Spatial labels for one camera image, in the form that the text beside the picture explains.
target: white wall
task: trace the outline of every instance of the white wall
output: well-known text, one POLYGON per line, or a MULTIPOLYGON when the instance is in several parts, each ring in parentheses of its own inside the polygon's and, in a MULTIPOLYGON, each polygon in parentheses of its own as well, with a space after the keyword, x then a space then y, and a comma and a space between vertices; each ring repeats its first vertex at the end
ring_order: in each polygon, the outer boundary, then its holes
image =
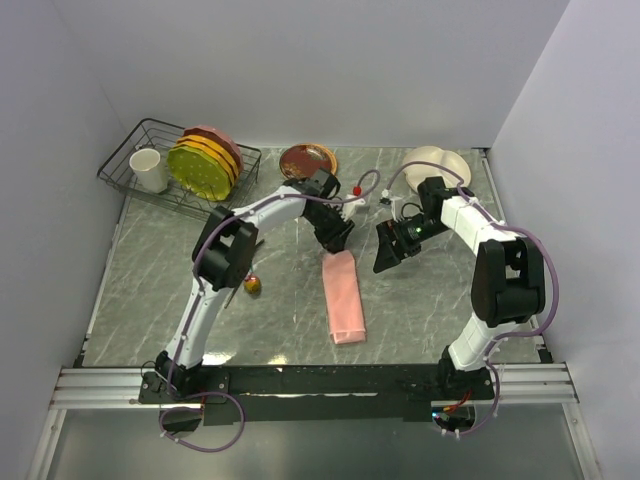
POLYGON ((0 476, 23 478, 82 344, 122 203, 95 178, 122 136, 55 9, 0 2, 0 476))
POLYGON ((568 0, 53 0, 127 126, 489 146, 568 0))
POLYGON ((507 217, 548 245, 550 331, 605 478, 638 478, 640 3, 572 0, 491 150, 507 217))

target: white bowl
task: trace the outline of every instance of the white bowl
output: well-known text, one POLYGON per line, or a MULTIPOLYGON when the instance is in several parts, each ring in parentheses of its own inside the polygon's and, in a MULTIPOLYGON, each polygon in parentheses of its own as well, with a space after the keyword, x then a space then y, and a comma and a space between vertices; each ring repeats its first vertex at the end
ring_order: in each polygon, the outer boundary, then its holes
MULTIPOLYGON (((463 186, 467 187, 471 183, 469 165, 464 161, 464 158, 451 150, 443 150, 433 146, 419 147, 407 153, 404 160, 402 160, 402 164, 406 165, 414 161, 442 165, 460 175, 464 180, 463 186)), ((448 188, 455 187, 458 184, 458 180, 453 175, 429 165, 411 165, 404 169, 404 174, 407 183, 414 192, 418 191, 418 185, 427 177, 441 176, 448 188)))

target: plate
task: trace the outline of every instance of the plate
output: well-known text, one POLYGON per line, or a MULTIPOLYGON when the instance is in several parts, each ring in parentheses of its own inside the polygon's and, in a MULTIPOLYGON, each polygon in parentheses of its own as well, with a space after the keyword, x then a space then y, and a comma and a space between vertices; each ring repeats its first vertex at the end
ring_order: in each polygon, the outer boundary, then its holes
POLYGON ((216 150, 210 148, 208 145, 205 145, 203 143, 190 140, 190 137, 181 138, 180 140, 178 140, 177 145, 186 145, 188 147, 192 147, 197 150, 202 150, 202 152, 209 155, 209 157, 211 157, 214 162, 217 162, 218 164, 220 164, 220 166, 224 169, 224 171, 227 172, 227 175, 229 175, 229 180, 231 180, 232 185, 236 183, 236 179, 238 178, 238 176, 235 174, 235 171, 231 167, 231 164, 229 164, 229 162, 227 162, 222 157, 222 155, 220 155, 220 153, 218 153, 216 150))
POLYGON ((238 167, 238 164, 236 163, 236 161, 233 159, 233 157, 229 154, 229 152, 227 152, 223 147, 221 147, 219 144, 217 144, 216 142, 214 142, 213 140, 210 140, 206 137, 202 137, 200 135, 189 135, 187 137, 182 137, 180 138, 176 143, 181 143, 183 141, 186 140, 190 140, 192 142, 198 142, 201 143, 203 145, 206 145, 207 147, 209 147, 210 149, 212 149, 214 152, 217 152, 219 155, 222 156, 222 158, 227 162, 227 164, 231 167, 231 169, 233 170, 234 176, 236 178, 238 178, 238 175, 240 175, 240 168, 238 167))
POLYGON ((167 156, 171 175, 201 198, 222 201, 231 192, 229 175, 202 150, 176 145, 167 156))
MULTIPOLYGON (((464 158, 451 150, 443 150, 439 147, 420 147, 411 150, 402 160, 402 164, 409 162, 423 161, 442 165, 443 167, 453 170, 464 179, 463 186, 469 186, 471 183, 471 169, 464 158)), ((453 176, 436 167, 428 165, 411 165, 404 169, 407 183, 414 192, 418 191, 418 185, 427 177, 441 176, 447 188, 455 187, 458 180, 453 176)))
POLYGON ((315 143, 300 143, 280 156, 280 171, 286 178, 311 178, 316 170, 338 171, 336 157, 327 147, 315 143))
POLYGON ((236 165, 238 165, 238 170, 240 172, 244 170, 244 161, 242 160, 240 147, 238 147, 238 145, 236 145, 236 143, 231 140, 231 137, 226 133, 207 125, 197 125, 195 127, 185 128, 184 136, 186 137, 187 135, 199 135, 201 137, 208 138, 209 140, 213 140, 229 152, 231 157, 236 161, 236 165))

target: white cup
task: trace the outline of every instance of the white cup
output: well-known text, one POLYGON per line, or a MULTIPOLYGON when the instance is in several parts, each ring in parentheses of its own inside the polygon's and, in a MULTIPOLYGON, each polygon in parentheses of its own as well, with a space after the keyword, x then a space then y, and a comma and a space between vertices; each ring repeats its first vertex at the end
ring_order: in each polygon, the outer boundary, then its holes
POLYGON ((153 148, 138 150, 131 155, 129 166, 147 190, 160 193, 167 189, 169 176, 158 151, 153 148))

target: stacked plates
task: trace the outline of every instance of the stacked plates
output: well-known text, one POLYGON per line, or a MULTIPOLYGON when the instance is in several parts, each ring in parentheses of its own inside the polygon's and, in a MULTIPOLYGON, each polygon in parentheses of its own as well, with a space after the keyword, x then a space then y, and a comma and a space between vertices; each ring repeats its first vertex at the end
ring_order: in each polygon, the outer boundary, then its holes
POLYGON ((181 185, 214 202, 227 198, 244 169, 242 152, 233 140, 204 125, 185 129, 169 150, 167 165, 181 185))

